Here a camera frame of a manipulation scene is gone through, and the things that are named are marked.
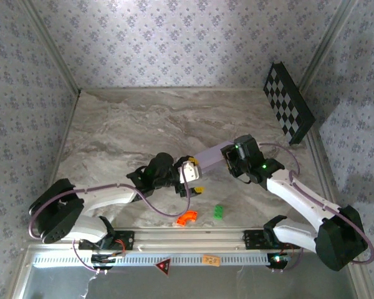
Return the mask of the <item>white paper box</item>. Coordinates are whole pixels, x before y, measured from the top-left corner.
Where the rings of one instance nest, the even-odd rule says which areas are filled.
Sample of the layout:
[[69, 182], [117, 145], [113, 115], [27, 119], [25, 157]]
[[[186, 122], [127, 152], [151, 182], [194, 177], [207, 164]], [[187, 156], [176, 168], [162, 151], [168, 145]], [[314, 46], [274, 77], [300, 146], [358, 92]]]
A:
[[208, 171], [214, 170], [218, 167], [225, 166], [226, 161], [223, 157], [221, 150], [224, 147], [232, 146], [231, 141], [225, 141], [216, 146], [205, 149], [204, 151], [194, 154], [193, 158], [198, 161], [199, 173], [205, 174]]

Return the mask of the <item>orange curved toy block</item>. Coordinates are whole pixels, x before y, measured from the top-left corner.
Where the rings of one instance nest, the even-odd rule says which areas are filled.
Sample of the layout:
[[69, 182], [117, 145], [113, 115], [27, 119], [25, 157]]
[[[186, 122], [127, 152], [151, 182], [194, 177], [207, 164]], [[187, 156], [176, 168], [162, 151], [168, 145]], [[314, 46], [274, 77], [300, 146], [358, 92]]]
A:
[[196, 211], [186, 211], [183, 215], [179, 216], [176, 220], [176, 224], [184, 227], [188, 222], [195, 222], [198, 217]]

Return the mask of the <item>black checkerboard calibration board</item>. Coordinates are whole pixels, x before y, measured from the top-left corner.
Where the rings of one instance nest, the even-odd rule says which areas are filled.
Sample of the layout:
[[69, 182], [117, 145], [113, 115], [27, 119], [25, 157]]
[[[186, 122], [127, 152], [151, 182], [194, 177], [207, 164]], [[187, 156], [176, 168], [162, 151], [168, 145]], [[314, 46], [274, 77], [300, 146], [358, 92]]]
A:
[[271, 65], [263, 91], [287, 142], [299, 144], [315, 118], [282, 62]]

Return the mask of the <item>orange label sticker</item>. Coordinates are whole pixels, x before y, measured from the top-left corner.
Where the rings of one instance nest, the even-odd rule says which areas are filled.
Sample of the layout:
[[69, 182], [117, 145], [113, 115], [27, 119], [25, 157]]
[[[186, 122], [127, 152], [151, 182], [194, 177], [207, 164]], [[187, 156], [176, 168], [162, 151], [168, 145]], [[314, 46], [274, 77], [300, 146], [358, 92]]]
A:
[[221, 258], [214, 255], [203, 255], [202, 264], [219, 267], [221, 265]]

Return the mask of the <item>red triangle warning sticker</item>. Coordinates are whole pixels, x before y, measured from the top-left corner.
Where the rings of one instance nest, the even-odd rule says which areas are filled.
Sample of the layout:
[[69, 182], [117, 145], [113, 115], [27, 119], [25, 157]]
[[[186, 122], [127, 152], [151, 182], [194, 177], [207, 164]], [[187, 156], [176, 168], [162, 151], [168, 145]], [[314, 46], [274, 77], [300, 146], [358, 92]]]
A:
[[167, 277], [169, 276], [171, 265], [171, 258], [166, 258], [155, 264], [155, 267], [161, 272], [164, 273]]

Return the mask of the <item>long aluminium mounting rail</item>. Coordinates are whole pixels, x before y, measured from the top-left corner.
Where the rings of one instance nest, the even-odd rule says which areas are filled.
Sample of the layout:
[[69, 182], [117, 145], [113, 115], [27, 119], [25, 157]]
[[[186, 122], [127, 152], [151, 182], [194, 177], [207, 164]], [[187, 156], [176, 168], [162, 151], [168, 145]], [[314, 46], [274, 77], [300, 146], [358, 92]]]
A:
[[[139, 251], [164, 251], [166, 248], [176, 250], [198, 250], [198, 249], [221, 249], [247, 250], [242, 240], [245, 230], [242, 228], [216, 228], [216, 227], [143, 227], [143, 228], [122, 228], [116, 230], [132, 230], [135, 232], [133, 249]], [[76, 229], [49, 229], [43, 234], [34, 232], [29, 227], [29, 235], [45, 244], [54, 244], [56, 242], [65, 242], [66, 240], [76, 240], [77, 248], [81, 240], [87, 240], [97, 243], [108, 233], [108, 228], [103, 224], [98, 229], [94, 228], [76, 228]], [[315, 238], [317, 234], [311, 231], [309, 227], [301, 224], [298, 228], [288, 228], [281, 230], [277, 239], [287, 245], [296, 245], [310, 251], [315, 250]]]

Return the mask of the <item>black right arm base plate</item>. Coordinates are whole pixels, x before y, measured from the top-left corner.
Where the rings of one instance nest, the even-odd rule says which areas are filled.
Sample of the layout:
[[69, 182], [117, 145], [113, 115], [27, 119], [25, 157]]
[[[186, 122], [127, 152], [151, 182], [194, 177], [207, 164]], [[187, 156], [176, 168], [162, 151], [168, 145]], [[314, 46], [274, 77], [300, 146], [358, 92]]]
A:
[[245, 243], [247, 250], [282, 250], [282, 249], [300, 249], [296, 245], [287, 244], [273, 244], [270, 243], [264, 236], [262, 229], [249, 229], [245, 230], [242, 235], [242, 240]]

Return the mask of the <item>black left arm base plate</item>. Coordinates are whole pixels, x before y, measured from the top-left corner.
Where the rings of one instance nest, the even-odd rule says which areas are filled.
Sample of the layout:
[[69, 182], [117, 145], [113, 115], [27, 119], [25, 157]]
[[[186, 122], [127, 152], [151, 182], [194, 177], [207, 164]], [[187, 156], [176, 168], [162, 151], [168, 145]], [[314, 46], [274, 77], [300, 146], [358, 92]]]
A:
[[97, 243], [92, 243], [87, 240], [81, 240], [78, 244], [79, 250], [132, 250], [134, 243], [135, 232], [132, 230], [116, 230], [109, 233], [102, 240]]

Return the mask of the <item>aluminium frame post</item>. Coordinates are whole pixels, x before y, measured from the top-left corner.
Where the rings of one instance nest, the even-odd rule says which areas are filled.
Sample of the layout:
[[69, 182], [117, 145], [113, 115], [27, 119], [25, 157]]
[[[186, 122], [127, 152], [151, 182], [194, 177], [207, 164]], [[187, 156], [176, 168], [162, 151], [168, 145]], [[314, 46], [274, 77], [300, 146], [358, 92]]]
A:
[[80, 88], [77, 85], [70, 69], [68, 68], [65, 60], [63, 59], [59, 48], [56, 46], [43, 18], [40, 16], [36, 6], [32, 0], [17, 0], [21, 9], [26, 14], [32, 28], [35, 30], [40, 42], [46, 49], [47, 54], [51, 58], [55, 67], [60, 73], [69, 90], [76, 96], [80, 94]]
[[348, 21], [358, 0], [341, 0], [334, 15], [332, 16], [326, 30], [315, 49], [315, 52], [299, 82], [299, 90], [304, 95], [319, 71], [324, 59], [327, 57], [330, 49], [336, 41], [339, 33]]

